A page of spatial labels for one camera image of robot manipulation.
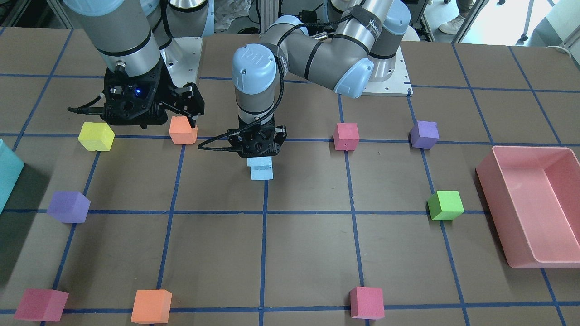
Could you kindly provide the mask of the purple block far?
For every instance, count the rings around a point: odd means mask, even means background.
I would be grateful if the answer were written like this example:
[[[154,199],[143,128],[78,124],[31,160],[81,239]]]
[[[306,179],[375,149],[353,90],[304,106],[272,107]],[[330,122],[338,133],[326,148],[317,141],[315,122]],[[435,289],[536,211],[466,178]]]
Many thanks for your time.
[[[46,213],[62,223],[83,223],[90,204],[91,201],[81,192],[56,191]]]

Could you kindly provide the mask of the orange block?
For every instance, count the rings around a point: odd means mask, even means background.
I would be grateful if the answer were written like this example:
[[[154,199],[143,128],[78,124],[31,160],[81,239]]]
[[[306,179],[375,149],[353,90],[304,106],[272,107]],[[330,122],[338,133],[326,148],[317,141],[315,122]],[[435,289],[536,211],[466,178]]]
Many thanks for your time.
[[[175,145],[194,144],[197,141],[198,130],[191,127],[187,117],[172,117],[169,135]]]
[[[137,324],[168,323],[171,301],[172,293],[165,289],[136,291],[131,322]]]

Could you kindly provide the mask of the green block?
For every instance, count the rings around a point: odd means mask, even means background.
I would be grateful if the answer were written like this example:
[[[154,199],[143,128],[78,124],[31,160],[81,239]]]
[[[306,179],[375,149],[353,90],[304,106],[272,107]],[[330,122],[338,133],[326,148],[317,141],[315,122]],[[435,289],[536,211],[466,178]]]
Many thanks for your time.
[[[464,207],[458,191],[437,190],[427,200],[429,215],[434,221],[452,221],[464,213]]]

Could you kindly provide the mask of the teal box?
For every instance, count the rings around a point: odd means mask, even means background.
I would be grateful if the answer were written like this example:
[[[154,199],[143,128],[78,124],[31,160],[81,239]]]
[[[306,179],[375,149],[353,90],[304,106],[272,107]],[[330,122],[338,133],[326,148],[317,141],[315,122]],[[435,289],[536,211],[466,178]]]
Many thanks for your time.
[[[4,210],[23,167],[24,162],[0,139],[0,212]]]

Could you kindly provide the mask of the light blue block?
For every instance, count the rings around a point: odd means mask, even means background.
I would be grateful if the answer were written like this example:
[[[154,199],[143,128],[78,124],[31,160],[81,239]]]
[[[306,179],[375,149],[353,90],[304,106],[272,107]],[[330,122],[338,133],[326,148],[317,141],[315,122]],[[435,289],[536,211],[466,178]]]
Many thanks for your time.
[[[252,180],[273,180],[273,167],[271,165],[267,166],[252,166],[250,167],[251,179]]]
[[[247,158],[247,166],[248,167],[271,166],[273,162],[272,159],[273,157],[271,156]]]

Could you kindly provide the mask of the pink plastic tray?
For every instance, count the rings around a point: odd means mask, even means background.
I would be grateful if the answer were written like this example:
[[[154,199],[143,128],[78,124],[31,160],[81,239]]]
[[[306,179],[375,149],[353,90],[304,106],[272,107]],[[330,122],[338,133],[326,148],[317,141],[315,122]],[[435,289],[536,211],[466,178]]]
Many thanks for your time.
[[[580,167],[570,148],[493,146],[476,173],[510,267],[580,266]]]

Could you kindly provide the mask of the pink block middle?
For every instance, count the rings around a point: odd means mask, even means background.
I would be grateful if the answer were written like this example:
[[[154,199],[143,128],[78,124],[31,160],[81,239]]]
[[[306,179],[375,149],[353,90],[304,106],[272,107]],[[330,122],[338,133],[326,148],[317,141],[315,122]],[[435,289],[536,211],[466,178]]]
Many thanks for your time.
[[[336,151],[354,151],[360,142],[357,123],[337,123],[333,134]]]
[[[385,318],[383,289],[358,286],[351,289],[349,297],[351,318],[367,320]]]

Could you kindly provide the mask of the purple block near tray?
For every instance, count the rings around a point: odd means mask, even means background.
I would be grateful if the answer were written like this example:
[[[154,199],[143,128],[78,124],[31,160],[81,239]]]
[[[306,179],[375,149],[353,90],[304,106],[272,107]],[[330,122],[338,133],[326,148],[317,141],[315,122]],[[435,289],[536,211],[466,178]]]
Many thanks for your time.
[[[430,150],[439,141],[437,122],[417,120],[410,130],[412,147]]]

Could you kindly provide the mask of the pink block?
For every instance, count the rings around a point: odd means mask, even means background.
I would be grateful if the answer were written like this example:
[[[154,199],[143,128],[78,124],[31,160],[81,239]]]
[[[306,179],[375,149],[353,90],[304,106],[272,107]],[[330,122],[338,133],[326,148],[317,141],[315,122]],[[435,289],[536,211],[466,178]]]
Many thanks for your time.
[[[383,289],[358,286],[351,289],[349,297],[351,318],[367,320],[385,318]]]
[[[360,142],[357,123],[337,123],[333,134],[336,151],[354,151]]]
[[[13,316],[17,320],[59,322],[69,293],[54,289],[28,288]]]

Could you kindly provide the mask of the yellow block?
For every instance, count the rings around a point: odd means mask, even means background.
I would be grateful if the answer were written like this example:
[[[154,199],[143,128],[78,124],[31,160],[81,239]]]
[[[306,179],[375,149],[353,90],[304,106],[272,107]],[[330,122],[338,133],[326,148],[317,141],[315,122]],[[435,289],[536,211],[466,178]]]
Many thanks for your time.
[[[110,151],[114,138],[115,134],[107,123],[84,122],[78,141],[87,151]]]

